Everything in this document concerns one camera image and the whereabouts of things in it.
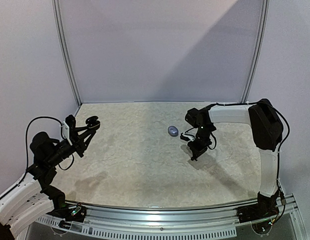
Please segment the black charging case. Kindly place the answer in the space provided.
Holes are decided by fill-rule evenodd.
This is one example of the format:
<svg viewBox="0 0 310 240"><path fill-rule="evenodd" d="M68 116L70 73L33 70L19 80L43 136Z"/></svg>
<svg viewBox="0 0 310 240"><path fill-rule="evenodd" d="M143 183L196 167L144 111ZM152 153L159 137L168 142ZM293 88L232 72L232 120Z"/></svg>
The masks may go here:
<svg viewBox="0 0 310 240"><path fill-rule="evenodd" d="M90 130L97 130L100 128L100 121L98 120L98 116L96 115L87 118L85 123Z"/></svg>

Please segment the blue oval charging case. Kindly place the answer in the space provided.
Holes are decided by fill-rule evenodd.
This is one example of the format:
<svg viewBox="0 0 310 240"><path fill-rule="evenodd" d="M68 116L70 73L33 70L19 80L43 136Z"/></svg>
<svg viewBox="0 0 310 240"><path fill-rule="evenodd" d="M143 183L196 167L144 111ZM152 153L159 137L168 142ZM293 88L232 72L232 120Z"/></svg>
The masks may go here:
<svg viewBox="0 0 310 240"><path fill-rule="evenodd" d="M179 135L179 130L171 125L168 127L168 134L171 136L171 137L177 137Z"/></svg>

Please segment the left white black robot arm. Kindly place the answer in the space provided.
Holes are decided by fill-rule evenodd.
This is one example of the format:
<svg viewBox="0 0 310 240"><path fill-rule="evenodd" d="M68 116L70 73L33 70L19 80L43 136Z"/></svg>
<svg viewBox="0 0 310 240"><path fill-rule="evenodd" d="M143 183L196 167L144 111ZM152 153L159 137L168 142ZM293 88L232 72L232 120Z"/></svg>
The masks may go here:
<svg viewBox="0 0 310 240"><path fill-rule="evenodd" d="M87 208L71 206L65 194L52 186L56 167L72 154L83 157L97 127L71 127L69 137L62 141L50 138L44 131L37 133L30 144L33 164L25 175L0 195L0 240L15 239L27 226L44 214L52 214L67 222L82 223Z"/></svg>

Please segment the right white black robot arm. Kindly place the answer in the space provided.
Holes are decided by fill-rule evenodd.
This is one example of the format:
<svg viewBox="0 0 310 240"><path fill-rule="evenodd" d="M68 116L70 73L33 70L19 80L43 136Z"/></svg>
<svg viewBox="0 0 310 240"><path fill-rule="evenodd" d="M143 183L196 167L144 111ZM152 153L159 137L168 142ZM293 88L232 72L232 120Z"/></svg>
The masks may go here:
<svg viewBox="0 0 310 240"><path fill-rule="evenodd" d="M192 153L191 160L196 161L217 140L214 136L216 124L235 123L249 125L253 141L261 158L261 185L258 199L269 201L280 193L279 168L280 148L284 125L279 112L266 98L249 103L213 103L202 109L192 108L187 111L185 121L196 129L191 135L186 131L180 138L187 142Z"/></svg>

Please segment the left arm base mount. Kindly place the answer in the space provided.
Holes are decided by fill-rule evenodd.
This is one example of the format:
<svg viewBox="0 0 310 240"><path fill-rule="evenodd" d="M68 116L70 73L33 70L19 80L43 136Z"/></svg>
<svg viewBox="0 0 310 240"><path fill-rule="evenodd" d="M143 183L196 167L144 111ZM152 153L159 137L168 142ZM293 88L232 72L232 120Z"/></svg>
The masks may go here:
<svg viewBox="0 0 310 240"><path fill-rule="evenodd" d="M87 215L87 207L81 203L75 205L67 204L63 208L49 212L48 215L64 219L66 222L83 223Z"/></svg>

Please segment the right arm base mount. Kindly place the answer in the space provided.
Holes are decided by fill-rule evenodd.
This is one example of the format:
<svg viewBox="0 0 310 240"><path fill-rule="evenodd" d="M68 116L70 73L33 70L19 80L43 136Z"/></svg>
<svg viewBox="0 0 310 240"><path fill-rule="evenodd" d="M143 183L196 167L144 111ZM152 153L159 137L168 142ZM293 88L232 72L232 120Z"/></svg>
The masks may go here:
<svg viewBox="0 0 310 240"><path fill-rule="evenodd" d="M283 216L285 210L285 204L280 211L277 203L267 205L262 202L238 207L236 213L240 223L265 220L269 225L274 225Z"/></svg>

